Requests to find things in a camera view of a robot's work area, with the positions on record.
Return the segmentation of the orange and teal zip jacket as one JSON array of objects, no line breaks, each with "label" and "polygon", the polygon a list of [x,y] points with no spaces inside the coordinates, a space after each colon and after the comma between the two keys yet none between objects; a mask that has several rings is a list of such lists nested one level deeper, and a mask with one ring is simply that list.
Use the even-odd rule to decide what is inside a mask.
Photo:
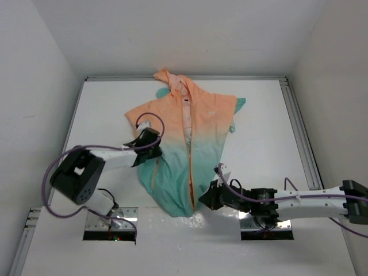
[{"label": "orange and teal zip jacket", "polygon": [[171,217],[190,217],[214,178],[234,115],[245,98],[205,91],[184,75],[162,69],[154,77],[168,90],[126,112],[131,125],[150,120],[164,132],[161,156],[138,167],[139,180]]}]

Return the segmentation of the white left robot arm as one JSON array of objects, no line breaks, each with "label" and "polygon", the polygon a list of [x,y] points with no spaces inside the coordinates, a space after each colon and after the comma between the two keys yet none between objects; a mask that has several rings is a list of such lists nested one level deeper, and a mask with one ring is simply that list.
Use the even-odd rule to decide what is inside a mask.
[{"label": "white left robot arm", "polygon": [[159,132],[147,127],[136,139],[120,148],[74,147],[50,177],[50,184],[76,205],[107,216],[117,204],[97,188],[102,173],[137,167],[157,158],[162,154],[159,144]]}]

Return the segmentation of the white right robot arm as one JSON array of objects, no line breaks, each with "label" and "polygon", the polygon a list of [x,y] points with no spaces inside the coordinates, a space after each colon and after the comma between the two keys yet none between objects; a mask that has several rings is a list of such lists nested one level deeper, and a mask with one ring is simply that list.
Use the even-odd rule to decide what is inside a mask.
[{"label": "white right robot arm", "polygon": [[199,202],[218,210],[230,207],[247,213],[264,226],[304,218],[347,219],[352,224],[367,224],[367,188],[353,180],[325,190],[246,190],[213,181]]}]

